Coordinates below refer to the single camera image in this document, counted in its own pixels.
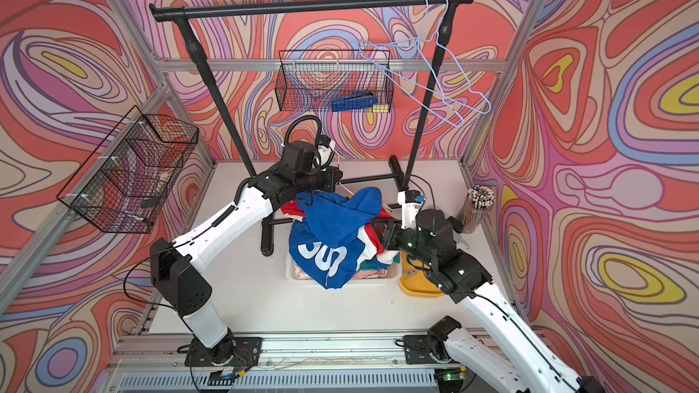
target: black mounting plate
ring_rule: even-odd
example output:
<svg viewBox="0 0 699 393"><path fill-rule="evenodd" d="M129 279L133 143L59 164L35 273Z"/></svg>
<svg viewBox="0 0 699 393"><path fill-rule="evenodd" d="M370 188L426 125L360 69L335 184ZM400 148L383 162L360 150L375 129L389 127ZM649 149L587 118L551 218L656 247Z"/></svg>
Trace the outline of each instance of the black mounting plate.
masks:
<svg viewBox="0 0 699 393"><path fill-rule="evenodd" d="M260 358L262 337L235 337L234 339L236 341L236 353L245 361L243 362L233 354L233 359L230 363L226 364L226 367L240 367L241 369L243 367L248 367L250 365L250 356L252 356L252 365L256 366ZM187 353L185 365L187 367L217 367L206 360L202 354L198 354L197 351Z"/></svg>
<svg viewBox="0 0 699 393"><path fill-rule="evenodd" d="M427 336L403 336L404 353L408 364L436 364L430 357Z"/></svg>

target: blue garment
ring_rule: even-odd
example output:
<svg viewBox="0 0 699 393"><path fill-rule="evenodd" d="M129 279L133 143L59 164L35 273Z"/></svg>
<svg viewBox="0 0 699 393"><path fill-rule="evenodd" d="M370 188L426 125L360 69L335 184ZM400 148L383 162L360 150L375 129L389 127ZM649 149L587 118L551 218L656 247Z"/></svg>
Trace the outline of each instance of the blue garment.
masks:
<svg viewBox="0 0 699 393"><path fill-rule="evenodd" d="M363 188L351 199L337 193L303 192L296 204L305 218L293 223L289 253L301 270L323 287L342 287L356 272L357 260L366 247L357 238L357 231L381 211L381 191Z"/></svg>

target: red fabric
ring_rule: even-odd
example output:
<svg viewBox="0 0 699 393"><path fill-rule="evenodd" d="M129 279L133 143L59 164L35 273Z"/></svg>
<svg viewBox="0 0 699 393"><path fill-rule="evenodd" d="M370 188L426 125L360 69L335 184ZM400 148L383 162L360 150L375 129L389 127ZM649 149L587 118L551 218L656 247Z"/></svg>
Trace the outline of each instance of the red fabric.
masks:
<svg viewBox="0 0 699 393"><path fill-rule="evenodd" d="M282 214L297 218L297 220L302 220L305 217L305 213L296 205L296 200L288 201L286 204L282 205L281 210Z"/></svg>
<svg viewBox="0 0 699 393"><path fill-rule="evenodd" d="M394 217L382 209L379 215L377 215L373 221L377 220L394 220ZM376 231L374 231L374 228L371 226L371 223L365 225L364 230L366 231L366 234L369 236L371 242L374 243L374 246L376 246L376 255L382 254L384 252L384 245L383 243L381 243L381 238L379 237L379 234L377 234Z"/></svg>

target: cable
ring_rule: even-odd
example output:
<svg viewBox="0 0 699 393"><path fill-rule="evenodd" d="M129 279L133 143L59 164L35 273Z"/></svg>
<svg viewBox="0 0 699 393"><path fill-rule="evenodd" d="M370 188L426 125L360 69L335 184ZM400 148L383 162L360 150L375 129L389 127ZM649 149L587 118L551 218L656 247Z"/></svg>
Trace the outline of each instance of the cable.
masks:
<svg viewBox="0 0 699 393"><path fill-rule="evenodd" d="M340 169L340 153L338 152L337 153L337 170L339 170L339 169ZM350 195L354 196L354 192L352 190L350 190L349 188L345 187L345 184L343 184L341 181L338 180L337 184L340 187L344 188Z"/></svg>
<svg viewBox="0 0 699 393"><path fill-rule="evenodd" d="M249 365L249 367L253 367L253 366L254 366L254 363L255 363L255 360L253 360L252 354L250 353L250 351L247 350L247 349L238 349L238 350L244 350L245 352L248 353L248 355L250 356L250 365ZM233 349L233 355L235 355L240 361L242 361L242 369L245 370L245 371L247 371L247 369L245 368L245 366L248 364L248 362L245 361L245 358L240 358L240 355L238 355L238 353L236 352L236 349L235 349L235 348Z"/></svg>
<svg viewBox="0 0 699 393"><path fill-rule="evenodd" d="M546 358L546 356L544 355L544 353L541 352L541 350L537 347L537 345L534 344L534 342L531 340L531 338L529 338L529 336L526 334L526 332L524 332L524 330L523 330L522 328L520 328L520 326L517 324L517 322L515 322L515 321L512 319L512 317L510 316L510 314L509 314L507 311L503 310L498 304L496 304L495 302L491 301L489 298L487 298L487 297L485 297L485 296L482 296L482 295L480 295L480 294L477 294L477 293L450 292L450 293L448 293L448 294L465 294L465 295L467 295L467 296L476 296L476 297L479 297L479 298L481 298L481 299L485 299L486 301L490 302L494 307L496 307L498 310L501 311L502 315L503 315L507 320L510 320L510 321L512 322L512 324L517 328L517 330L520 331L520 334L522 334L522 335L524 336L524 338L526 338L526 340L529 342L529 344L531 345L531 347L534 348L534 350L536 350L536 352L541 356L541 358L544 360L544 362L546 362L546 364L549 365L549 368L550 368L552 371L554 371L554 373L556 374L556 376L558 376L558 378L559 378L561 381L563 381L570 389L572 389L573 392L577 392L577 389L574 388L572 385L570 385L570 383L569 383L567 380L565 380L565 378L561 375L561 372L559 372L559 371L554 367L554 365L551 364L550 361L548 361L548 359Z"/></svg>
<svg viewBox="0 0 699 393"><path fill-rule="evenodd" d="M413 256L411 256L411 255L406 255L407 264L413 266L413 268L415 268L416 270L421 270L421 271L428 271L428 270L429 270L429 269L427 269L426 267L414 265L414 264L412 263L411 259L416 259L416 258L413 257Z"/></svg>
<svg viewBox="0 0 699 393"><path fill-rule="evenodd" d="M394 340L394 345L398 346L399 348L416 350L418 352L428 352L429 351L427 348L418 348L415 346L409 346L406 344L406 342L404 340L402 340L400 338L397 338Z"/></svg>
<svg viewBox="0 0 699 393"><path fill-rule="evenodd" d="M282 365L282 363L284 363L284 360L285 360L285 359L286 359L286 357L282 358L281 360L279 360L278 363L276 363L276 364L275 364L274 366L272 366L272 367L262 367L262 366L258 366L255 370L263 370L263 371L270 371L270 370L277 370L277 369L279 369L279 370L285 370L285 369L288 369L289 367L294 367L294 366L298 366L299 364L303 364L306 360L309 360L310 358L304 358L304 359L301 360L301 361L290 362L290 363L288 363L286 366L280 367L280 366Z"/></svg>
<svg viewBox="0 0 699 393"><path fill-rule="evenodd" d="M133 267L131 267L131 268L129 269L129 271L127 271L127 275L124 277L124 280L123 280L123 282L122 282L122 287L124 288L124 294L126 294L126 296L127 296L130 300L132 300L132 301L141 302L141 303L146 303L146 304L148 304L148 305L166 306L167 308L172 309L172 310L174 310L175 312L177 312L177 310L175 309L174 306L165 305L164 303L150 302L150 301L146 301L146 300L144 300L144 299L136 299L135 297L131 296L131 295L129 294L129 292L127 291L127 280L129 279L129 275L131 275L131 273L135 270L136 267L142 265L144 262L148 261L149 259L151 259L151 258L153 258L153 257L155 257L155 256L160 255L160 254L163 253L163 252L167 252L167 251L169 251L169 250L177 249L177 248L179 248L180 246L182 246L182 245L180 244L179 246L173 246L173 247L171 247L171 248L167 248L167 249L165 249L165 250L161 250L160 252L155 253L155 254L153 254L153 255L151 255L151 256L149 256L149 257L146 257L146 258L142 259L141 261L135 263L135 265L134 265Z"/></svg>
<svg viewBox="0 0 699 393"><path fill-rule="evenodd" d="M432 184L430 184L426 179L424 179L424 178L422 178L422 177L420 177L420 176L414 175L414 174L411 174L410 177L411 177L411 178L420 179L420 180L422 180L425 184L427 184L427 186L430 188L430 197L432 198L432 208L434 209L434 208L436 207L436 205L435 205L435 193L434 193L434 191L432 190Z"/></svg>
<svg viewBox="0 0 699 393"><path fill-rule="evenodd" d="M335 151L333 149L331 149L330 156L328 157L328 160L325 162L325 164L320 166L321 170L325 170L328 167L330 167L330 163L333 161L333 158L335 158Z"/></svg>
<svg viewBox="0 0 699 393"><path fill-rule="evenodd" d="M242 191L245 189L245 187L248 185L248 182L252 178L245 178L240 181L240 184L238 184L238 189L236 190L236 196L233 198L233 202L236 203L236 206L240 202L240 196L242 195Z"/></svg>
<svg viewBox="0 0 699 393"><path fill-rule="evenodd" d="M409 180L409 182L411 182L411 183L415 186L415 188L417 188L418 191L420 191L420 195L423 195L423 196L425 195L425 193L424 193L424 190L425 190L425 189L422 188L420 185L418 185L417 182L415 182L412 178ZM434 208L434 207L435 207L435 198L434 198L434 196L432 196L431 199L432 199L432 208Z"/></svg>
<svg viewBox="0 0 699 393"><path fill-rule="evenodd" d="M471 386L471 384L473 384L473 380L476 379L476 372L471 371L471 373L473 373L473 376L471 377L471 380L468 381L468 384L464 385L464 386L459 390L459 393L465 392L466 389L469 388L469 387Z"/></svg>
<svg viewBox="0 0 699 393"><path fill-rule="evenodd" d="M289 127L287 128L287 133L284 134L284 145L289 144L289 139L292 137L293 128L296 127L299 123L306 120L313 120L318 125L318 129L315 133L315 146L318 147L318 144L320 143L320 134L323 131L323 123L321 123L320 119L317 116L314 116L313 114L306 114L305 116L301 116L295 119L289 125Z"/></svg>
<svg viewBox="0 0 699 393"><path fill-rule="evenodd" d="M197 381L194 380L194 374L193 374L193 372L191 371L191 366L192 366L192 363L191 363L191 362L192 362L192 355L191 355L191 352L193 351L193 349L194 349L194 346L192 346L192 345L190 344L190 345L189 345L189 351L188 351L188 355L189 355L189 376L191 376L191 383L194 384L194 388L197 389L197 392L201 393L201 389L199 389L199 386L197 385Z"/></svg>

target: clothing pile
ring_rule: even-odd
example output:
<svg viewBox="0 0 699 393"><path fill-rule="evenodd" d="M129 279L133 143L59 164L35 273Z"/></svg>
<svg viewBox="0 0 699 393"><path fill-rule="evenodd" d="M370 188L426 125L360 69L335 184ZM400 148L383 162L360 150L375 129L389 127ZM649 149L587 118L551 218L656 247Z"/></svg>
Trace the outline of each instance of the clothing pile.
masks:
<svg viewBox="0 0 699 393"><path fill-rule="evenodd" d="M382 210L378 188L363 188L351 199L337 193L302 192L281 209L296 220L289 254L303 271L297 278L308 275L325 288L341 288L353 276L386 276L398 253L384 249L381 234L371 225L374 220L394 219Z"/></svg>

